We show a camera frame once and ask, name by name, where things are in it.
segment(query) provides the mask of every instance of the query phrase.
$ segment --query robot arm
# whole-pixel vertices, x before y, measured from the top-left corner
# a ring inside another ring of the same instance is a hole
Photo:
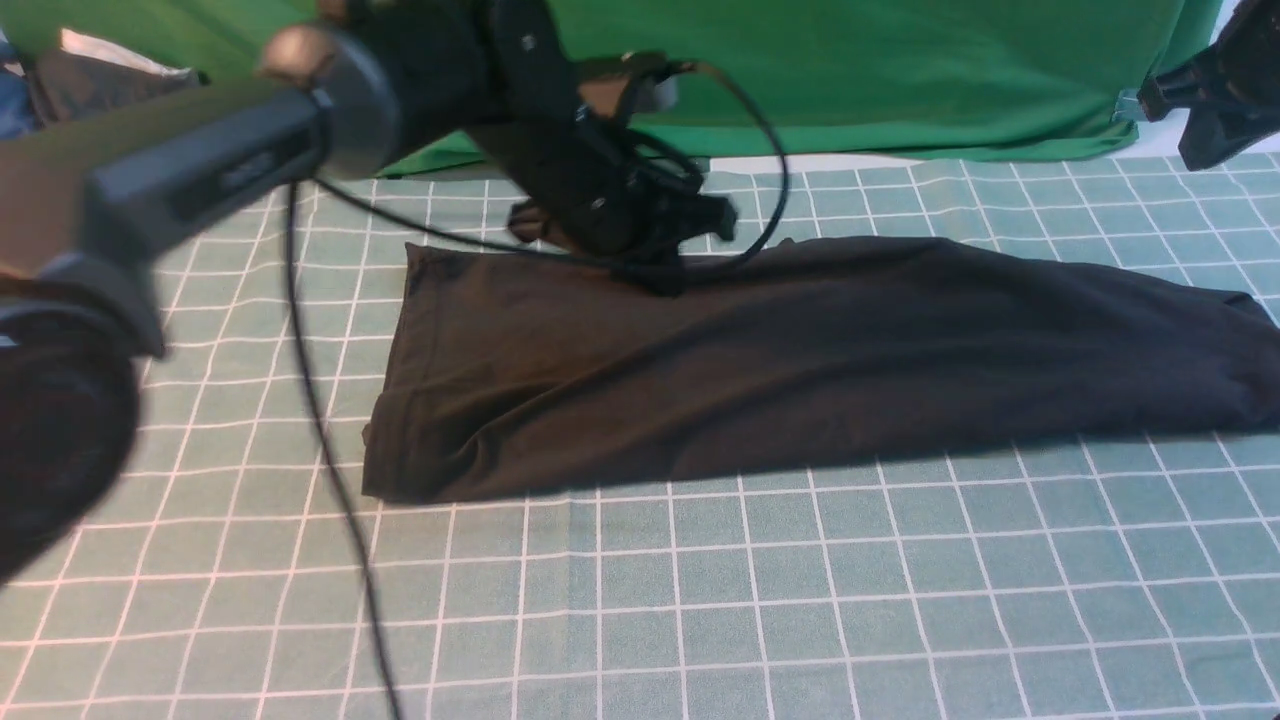
[[[165,354],[156,259],[282,183],[369,177],[462,129],[530,196],[522,240],[678,270],[680,241],[732,237],[727,200],[631,145],[630,113],[664,101],[660,55],[584,85],[544,0],[338,5],[279,32],[257,77],[0,145],[0,584],[129,454],[131,360]],[[650,290],[678,292],[664,277]]]

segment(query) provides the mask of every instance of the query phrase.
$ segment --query wire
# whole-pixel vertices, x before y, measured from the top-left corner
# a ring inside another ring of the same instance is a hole
[[[396,213],[392,213],[371,202],[367,202],[360,197],[356,197],[328,181],[320,178],[312,178],[312,181],[317,186],[324,188],[325,192],[333,195],[335,199],[352,208],[370,213],[374,217],[387,220],[388,223],[392,223],[394,225],[399,225],[402,228],[420,232],[424,234],[430,234],[442,240],[448,240],[466,247],[475,247],[480,250],[495,250],[499,252],[512,252],[516,255],[524,255],[526,258],[536,258],[550,263],[562,263],[566,265],[577,265],[582,268],[594,268],[599,270],[612,270],[635,278],[682,277],[686,278],[690,284],[718,279],[741,268],[742,265],[746,265],[753,258],[759,255],[760,251],[764,250],[764,247],[768,245],[769,240],[773,237],[773,233],[777,232],[778,224],[782,223],[782,215],[786,214],[787,196],[791,193],[791,167],[790,163],[787,161],[787,152],[782,147],[782,140],[778,137],[778,133],[773,128],[773,124],[769,123],[769,120],[764,117],[764,111],[760,110],[759,105],[756,105],[755,101],[751,100],[751,97],[746,94],[746,91],[742,90],[742,87],[739,86],[737,82],[735,82],[731,77],[728,77],[728,74],[726,74],[719,68],[712,65],[710,63],[703,63],[699,60],[677,61],[672,64],[672,69],[675,74],[698,73],[707,76],[713,81],[716,81],[721,87],[727,90],[731,95],[733,95],[733,97],[739,101],[739,104],[742,105],[742,109],[746,110],[748,115],[751,117],[751,120],[755,122],[755,124],[760,128],[760,132],[763,132],[765,138],[769,141],[769,146],[772,147],[773,154],[777,156],[778,165],[782,172],[782,182],[778,188],[778,201],[774,205],[773,214],[769,217],[769,220],[764,225],[764,229],[760,231],[760,236],[755,240],[755,242],[750,245],[750,247],[748,247],[739,255],[735,255],[733,258],[722,263],[717,263],[714,265],[701,266],[695,269],[654,268],[648,265],[623,263],[616,259],[605,260],[599,258],[582,258],[579,255],[562,255],[553,252],[543,252],[540,250],[532,250],[518,245],[490,242],[486,240],[468,237],[452,231],[411,220],[408,218],[404,218],[403,215],[397,215]],[[643,136],[643,133],[641,136],[639,136],[639,138],[645,141],[649,140],[649,137]],[[663,143],[660,147],[666,151],[667,147],[669,146],[666,146]],[[667,247],[669,245],[675,245],[675,242],[659,243],[657,247],[653,246],[639,247],[635,249],[635,251],[628,251],[623,254],[623,256],[634,255],[636,251],[652,252],[654,250],[662,250],[663,247]]]
[[[782,141],[778,138],[777,131],[773,126],[764,118],[764,113],[760,108],[751,100],[751,97],[744,91],[732,78],[724,74],[723,70],[701,61],[681,61],[673,63],[671,67],[673,74],[681,73],[700,73],[710,77],[722,87],[730,91],[742,108],[748,111],[751,119],[759,126],[760,131],[768,138],[774,154],[778,158],[778,164],[782,170],[782,184],[778,191],[778,201],[773,209],[773,214],[769,217],[768,223],[760,232],[760,236],[751,243],[750,247],[744,250],[741,254],[733,256],[732,259],[719,263],[713,266],[698,268],[696,272],[684,269],[684,268],[652,268],[644,265],[634,265],[627,263],[620,263],[614,260],[600,260],[595,258],[581,258],[575,255],[561,255],[552,252],[543,252],[539,250],[531,250],[521,246],[511,246],[497,242],[488,242],[480,238],[467,237],[451,231],[444,231],[431,225],[421,224],[413,222],[408,218],[403,218],[371,202],[366,202],[353,195],[346,192],[344,190],[324,181],[320,178],[312,178],[312,181],[324,188],[326,192],[337,197],[339,201],[351,205],[353,208],[365,210],[374,217],[381,218],[392,224],[408,228],[416,232],[431,234],[443,240],[449,240],[468,247],[477,247],[485,250],[497,250],[502,252],[515,252],[518,255],[538,258],[539,260],[547,260],[550,263],[563,263],[568,265],[579,265],[586,268],[596,268],[602,270],[614,270],[630,274],[632,277],[672,277],[678,275],[687,278],[690,282],[705,282],[741,268],[746,263],[755,258],[773,237],[777,231],[778,224],[782,222],[782,215],[786,213],[787,195],[791,192],[791,170],[787,163],[787,154],[782,149]],[[676,151],[669,145],[641,133],[634,131],[630,137],[632,138],[632,150],[639,147],[649,147],[655,150],[666,159],[676,163],[681,170],[685,172],[685,181],[690,183],[700,183],[701,177],[696,167],[692,167],[682,155]],[[303,395],[307,404],[307,411],[311,415],[312,428],[315,429],[316,438],[320,442],[320,454],[324,460],[325,473],[329,479],[330,489],[338,505],[342,507],[343,518],[347,521],[347,529],[351,534],[351,542],[356,551],[356,559],[360,564],[360,574],[365,587],[365,602],[369,606],[369,632],[372,638],[374,653],[378,662],[378,673],[381,676],[383,687],[387,693],[387,703],[390,710],[392,720],[403,720],[404,712],[401,706],[399,694],[396,691],[396,678],[392,671],[390,659],[387,651],[387,639],[384,637],[381,610],[378,598],[378,585],[374,580],[374,571],[369,559],[369,543],[365,541],[364,530],[360,528],[360,521],[356,519],[355,502],[351,498],[351,493],[347,491],[347,486],[343,482],[342,471],[338,470],[338,464],[334,457],[332,443],[329,442],[329,436],[325,428],[324,414],[320,411],[320,400],[316,393],[315,375],[311,368],[311,357],[307,354],[306,343],[306,328],[302,320],[301,301],[298,300],[298,281],[297,281],[297,214],[298,214],[298,182],[292,182],[288,186],[288,201],[284,215],[284,287],[287,292],[287,304],[289,314],[289,324],[293,328],[293,350],[297,357],[298,372],[302,375]],[[639,247],[636,251],[623,252],[621,258],[634,256],[637,252],[652,252],[658,249],[669,247],[675,245],[673,242],[659,243],[657,247],[646,246]]]
[[[302,325],[302,310],[298,300],[298,281],[296,273],[297,259],[297,205],[298,183],[292,182],[288,187],[288,204],[284,214],[284,287],[289,307],[289,324],[293,327],[293,352],[297,357],[298,372],[302,375],[302,387],[306,396],[307,410],[311,414],[312,427],[320,441],[320,454],[324,459],[325,470],[329,478],[329,488],[334,498],[342,506],[343,518],[347,520],[347,529],[351,533],[351,542],[356,550],[356,559],[360,562],[360,574],[365,584],[365,603],[369,606],[369,630],[374,641],[374,653],[378,657],[378,673],[381,675],[383,685],[387,691],[387,702],[392,720],[403,720],[404,712],[401,707],[399,694],[396,692],[396,678],[392,673],[390,659],[387,653],[387,638],[383,633],[381,611],[378,602],[378,585],[374,582],[374,571],[369,562],[369,544],[365,534],[356,519],[356,503],[351,500],[351,493],[343,482],[342,471],[334,460],[333,447],[325,432],[324,415],[320,413],[320,400],[316,396],[315,375],[311,370],[311,357],[307,354],[306,331]]]

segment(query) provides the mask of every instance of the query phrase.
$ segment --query table surface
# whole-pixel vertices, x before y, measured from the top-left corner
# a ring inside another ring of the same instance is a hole
[[[1280,310],[1280,169],[1164,158],[805,173],[778,237],[940,234]],[[777,178],[717,173],[745,245]],[[502,181],[353,186],[504,237]],[[308,188],[339,456],[424,238]],[[166,258],[125,482],[0,593],[4,720],[384,717],[285,342],[274,195]],[[690,243],[709,251],[708,241]],[[721,247],[716,250],[736,250]],[[1268,720],[1280,436],[1010,448],[431,509],[361,500],[412,717]]]

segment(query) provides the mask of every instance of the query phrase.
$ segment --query green screen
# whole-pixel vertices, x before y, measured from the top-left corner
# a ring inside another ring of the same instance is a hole
[[[1132,142],[1121,90],[1204,47],[1221,0],[550,0],[571,56],[663,50],[722,67],[791,152],[882,151],[998,160],[1087,158]],[[5,0],[0,27],[37,53],[70,27],[214,82],[311,0]],[[639,122],[691,155],[768,152],[731,96],[681,79],[681,102]],[[449,137],[388,173],[477,159]]]

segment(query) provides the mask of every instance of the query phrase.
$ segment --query black cloth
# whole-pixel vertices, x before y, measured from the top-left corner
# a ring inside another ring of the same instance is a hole
[[[365,433],[364,491],[393,502],[1280,420],[1280,332],[1248,295],[1102,265],[788,241],[671,300],[515,255],[408,259]]]
[[[27,82],[31,105],[45,127],[200,86],[195,74],[164,77],[64,50],[37,58],[27,69]]]

